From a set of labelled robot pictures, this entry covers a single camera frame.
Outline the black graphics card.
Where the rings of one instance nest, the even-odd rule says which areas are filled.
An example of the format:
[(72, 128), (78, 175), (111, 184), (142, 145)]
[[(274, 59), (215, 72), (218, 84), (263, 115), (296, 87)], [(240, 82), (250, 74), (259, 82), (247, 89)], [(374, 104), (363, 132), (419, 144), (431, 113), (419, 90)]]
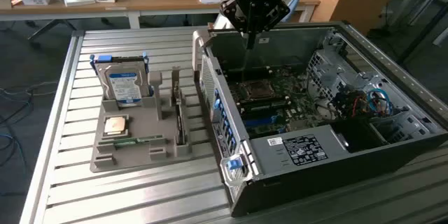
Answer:
[(176, 112), (178, 145), (187, 144), (187, 126), (184, 119), (186, 97), (180, 88), (180, 67), (172, 67), (172, 97), (171, 103)]

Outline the silver perforated metal cage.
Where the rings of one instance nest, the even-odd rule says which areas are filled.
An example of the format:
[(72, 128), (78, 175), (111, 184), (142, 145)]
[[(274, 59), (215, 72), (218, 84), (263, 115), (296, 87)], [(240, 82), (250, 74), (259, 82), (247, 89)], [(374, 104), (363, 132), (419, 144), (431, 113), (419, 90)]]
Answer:
[(383, 78), (376, 71), (356, 71), (343, 57), (328, 49), (314, 52), (307, 69), (319, 87), (319, 95), (330, 100), (344, 90), (367, 92), (378, 88)]

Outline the blue expansion slot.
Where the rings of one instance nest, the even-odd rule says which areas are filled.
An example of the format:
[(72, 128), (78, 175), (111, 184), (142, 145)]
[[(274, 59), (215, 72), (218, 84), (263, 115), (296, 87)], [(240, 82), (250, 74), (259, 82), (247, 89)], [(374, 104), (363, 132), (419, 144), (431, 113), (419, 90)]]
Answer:
[(246, 127), (259, 127), (262, 125), (275, 124), (275, 122), (276, 122), (276, 117), (262, 118), (262, 119), (250, 119), (250, 120), (243, 121)]

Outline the wooden desk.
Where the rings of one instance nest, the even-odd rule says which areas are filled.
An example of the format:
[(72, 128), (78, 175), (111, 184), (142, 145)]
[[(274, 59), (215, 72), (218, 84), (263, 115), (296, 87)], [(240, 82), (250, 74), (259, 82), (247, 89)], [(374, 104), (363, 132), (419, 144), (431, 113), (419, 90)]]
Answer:
[(142, 16), (218, 13), (219, 4), (203, 4), (199, 0), (118, 0), (72, 7), (63, 1), (12, 6), (11, 0), (0, 0), (0, 21), (127, 17), (132, 29), (140, 28)]

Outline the copper coloured CPU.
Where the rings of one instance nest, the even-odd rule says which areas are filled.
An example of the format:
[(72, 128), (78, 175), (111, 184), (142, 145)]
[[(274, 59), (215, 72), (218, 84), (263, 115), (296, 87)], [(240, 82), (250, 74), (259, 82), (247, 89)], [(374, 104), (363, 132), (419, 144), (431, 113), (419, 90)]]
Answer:
[(110, 117), (106, 119), (104, 134), (118, 135), (126, 130), (126, 118), (122, 116)]

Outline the grey power supply with label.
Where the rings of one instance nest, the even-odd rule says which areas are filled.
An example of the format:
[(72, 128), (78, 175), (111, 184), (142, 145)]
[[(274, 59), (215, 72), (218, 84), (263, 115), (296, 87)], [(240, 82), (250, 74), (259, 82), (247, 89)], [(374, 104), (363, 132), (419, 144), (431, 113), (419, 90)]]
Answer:
[(260, 173), (268, 177), (350, 156), (350, 144), (331, 125), (256, 138), (250, 143)]

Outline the silver disk bay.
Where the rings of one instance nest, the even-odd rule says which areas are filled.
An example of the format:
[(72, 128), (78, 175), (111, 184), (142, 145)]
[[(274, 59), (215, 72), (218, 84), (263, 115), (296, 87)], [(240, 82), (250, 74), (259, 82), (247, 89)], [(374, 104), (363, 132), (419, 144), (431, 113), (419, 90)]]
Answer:
[(430, 129), (411, 112), (400, 112), (384, 118), (372, 118), (370, 122), (383, 140), (390, 144), (431, 135)]

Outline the blue case latch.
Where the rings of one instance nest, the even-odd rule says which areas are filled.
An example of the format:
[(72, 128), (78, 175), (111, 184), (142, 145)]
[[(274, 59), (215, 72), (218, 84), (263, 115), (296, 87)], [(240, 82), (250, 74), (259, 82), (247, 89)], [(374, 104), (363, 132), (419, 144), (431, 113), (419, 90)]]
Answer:
[(227, 161), (228, 170), (240, 169), (244, 166), (240, 158), (234, 158)]

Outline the green RAM stick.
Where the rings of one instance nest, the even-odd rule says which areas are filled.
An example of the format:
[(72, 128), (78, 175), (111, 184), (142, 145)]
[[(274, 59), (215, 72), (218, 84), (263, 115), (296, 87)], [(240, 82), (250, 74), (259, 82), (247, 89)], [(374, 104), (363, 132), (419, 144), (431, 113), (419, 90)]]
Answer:
[(147, 137), (106, 139), (100, 140), (98, 145), (106, 145), (106, 144), (132, 145), (132, 144), (150, 143), (151, 141), (166, 141), (166, 137), (163, 135), (154, 135)]

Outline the grey parts rack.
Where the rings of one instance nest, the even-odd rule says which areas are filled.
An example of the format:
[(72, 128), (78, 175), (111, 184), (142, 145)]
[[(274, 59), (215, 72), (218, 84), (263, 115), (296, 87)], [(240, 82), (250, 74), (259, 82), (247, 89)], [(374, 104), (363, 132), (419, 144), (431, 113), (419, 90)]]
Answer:
[[(159, 167), (194, 158), (187, 105), (184, 106), (184, 119), (188, 133), (187, 144), (178, 145), (176, 112), (171, 103), (172, 85), (170, 94), (162, 94), (160, 85), (163, 80), (159, 71), (154, 71), (148, 74), (148, 82), (155, 93), (151, 97), (143, 98), (143, 102), (138, 106), (120, 108), (115, 100), (102, 101), (91, 159), (92, 172), (104, 172), (139, 166)], [(106, 119), (116, 116), (126, 118), (126, 130), (122, 134), (106, 135)], [(106, 139), (147, 137), (154, 135), (163, 135), (166, 141), (151, 141), (150, 143), (132, 145), (98, 145), (98, 142)]]

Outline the black open PC case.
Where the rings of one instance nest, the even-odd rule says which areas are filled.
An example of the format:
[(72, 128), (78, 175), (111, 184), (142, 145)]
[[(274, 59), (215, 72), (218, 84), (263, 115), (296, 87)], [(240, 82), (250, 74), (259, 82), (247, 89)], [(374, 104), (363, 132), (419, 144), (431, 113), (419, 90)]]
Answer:
[[(320, 49), (335, 51), (356, 71), (376, 71), (383, 77), (379, 87), (367, 92), (344, 90), (332, 100), (322, 97), (307, 69), (314, 52)], [(350, 156), (268, 177), (262, 175), (255, 161), (250, 143), (254, 139), (244, 127), (226, 74), (286, 66), (310, 75), (312, 97), (319, 98), (319, 104), (327, 102), (335, 109), (338, 118), (323, 125), (331, 125), (343, 134), (350, 144)], [(246, 48), (246, 39), (236, 30), (199, 29), (194, 32), (194, 68), (202, 109), (207, 115), (206, 128), (212, 138), (234, 217), (392, 173), (419, 155), (448, 142), (448, 128), (363, 56), (360, 46), (344, 36), (339, 22), (282, 25), (258, 36), (251, 50)], [(370, 121), (400, 112), (411, 112), (431, 135), (390, 144)], [(240, 158), (244, 166), (228, 170), (227, 161), (234, 158)]]

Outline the hard disk with blue bracket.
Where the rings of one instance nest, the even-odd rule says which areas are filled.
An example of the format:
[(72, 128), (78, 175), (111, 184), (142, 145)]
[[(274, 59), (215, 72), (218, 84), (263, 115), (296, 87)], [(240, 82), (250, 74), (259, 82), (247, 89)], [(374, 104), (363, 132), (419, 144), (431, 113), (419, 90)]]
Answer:
[(100, 80), (106, 100), (115, 100), (118, 107), (138, 106), (154, 94), (148, 83), (148, 56), (90, 56), (90, 64)]

